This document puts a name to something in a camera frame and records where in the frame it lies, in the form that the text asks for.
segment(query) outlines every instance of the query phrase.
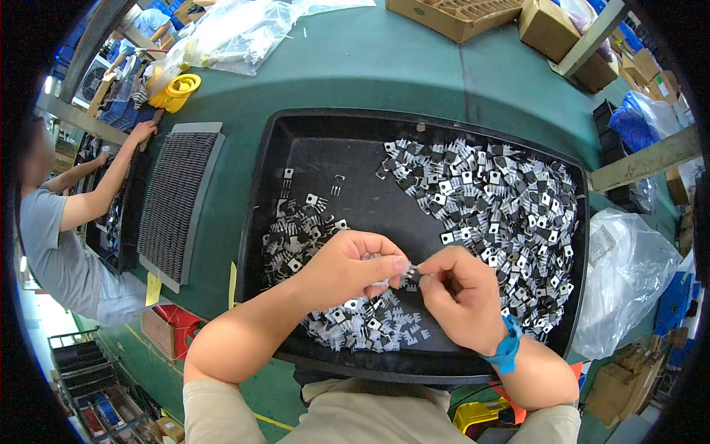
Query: gray t-shirt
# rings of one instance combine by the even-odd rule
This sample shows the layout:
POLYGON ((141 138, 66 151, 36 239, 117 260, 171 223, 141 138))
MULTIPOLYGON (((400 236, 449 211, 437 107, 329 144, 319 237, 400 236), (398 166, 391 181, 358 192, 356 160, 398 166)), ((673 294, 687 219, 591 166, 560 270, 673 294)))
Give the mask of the gray t-shirt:
POLYGON ((54 300, 64 309, 95 318, 104 265, 82 248, 73 229, 59 232, 66 201, 66 196, 43 187, 22 199, 20 231, 25 254, 35 279, 54 300))

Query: right hand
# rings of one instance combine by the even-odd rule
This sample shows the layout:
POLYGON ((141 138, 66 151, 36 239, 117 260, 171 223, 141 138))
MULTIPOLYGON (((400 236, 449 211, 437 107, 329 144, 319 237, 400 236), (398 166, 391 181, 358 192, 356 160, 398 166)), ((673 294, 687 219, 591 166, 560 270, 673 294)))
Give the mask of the right hand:
POLYGON ((495 356, 508 331, 493 269, 464 247, 446 247, 420 264, 419 272, 424 304, 444 333, 462 347, 495 356))
POLYGON ((151 134, 158 133, 158 125, 154 121, 142 121, 137 124, 131 134, 126 139, 126 142, 131 142, 132 145, 137 146, 140 142, 146 140, 151 134))

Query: person's hand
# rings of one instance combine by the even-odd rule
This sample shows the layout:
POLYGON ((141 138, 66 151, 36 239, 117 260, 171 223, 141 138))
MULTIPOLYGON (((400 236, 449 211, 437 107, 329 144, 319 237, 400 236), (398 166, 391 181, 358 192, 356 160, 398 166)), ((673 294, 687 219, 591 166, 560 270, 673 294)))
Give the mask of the person's hand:
POLYGON ((464 247, 446 247, 419 265, 424 304, 462 347, 495 356, 505 336, 498 279, 464 247))
POLYGON ((154 121, 142 121, 137 124, 133 131, 129 134, 126 142, 131 142, 131 145, 137 146, 140 142, 146 140, 151 134, 158 133, 158 125, 154 121))
POLYGON ((370 284, 387 278, 392 287, 399 288, 400 275, 406 267, 405 254, 391 240, 344 229, 287 282, 294 285, 308 311, 325 311, 355 297, 377 296, 387 286, 370 284), (365 253, 379 253, 382 257, 363 261, 360 258, 365 253))
POLYGON ((99 164, 99 167, 106 165, 106 161, 109 160, 109 154, 107 152, 103 152, 99 154, 98 157, 96 157, 96 162, 99 164))

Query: cable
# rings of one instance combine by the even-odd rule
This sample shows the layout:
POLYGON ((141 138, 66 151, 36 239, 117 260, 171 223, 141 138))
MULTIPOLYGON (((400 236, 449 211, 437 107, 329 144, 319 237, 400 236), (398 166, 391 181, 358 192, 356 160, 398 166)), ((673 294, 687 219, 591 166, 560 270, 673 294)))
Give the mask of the cable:
POLYGON ((463 398, 463 399, 460 399, 459 402, 457 402, 457 403, 455 403, 453 406, 449 407, 449 410, 451 410, 451 409, 454 408, 454 407, 459 408, 459 406, 461 406, 461 404, 463 404, 464 401, 466 401, 468 398, 470 398, 471 396, 473 396, 473 395, 475 395, 475 394, 481 393, 483 390, 492 389, 493 387, 498 387, 498 386, 502 386, 502 385, 503 385, 502 382, 498 382, 497 384, 494 384, 494 385, 492 385, 492 386, 491 386, 491 385, 488 385, 488 386, 485 386, 485 387, 482 388, 482 389, 476 390, 475 392, 470 393, 470 394, 464 396, 464 398, 463 398))

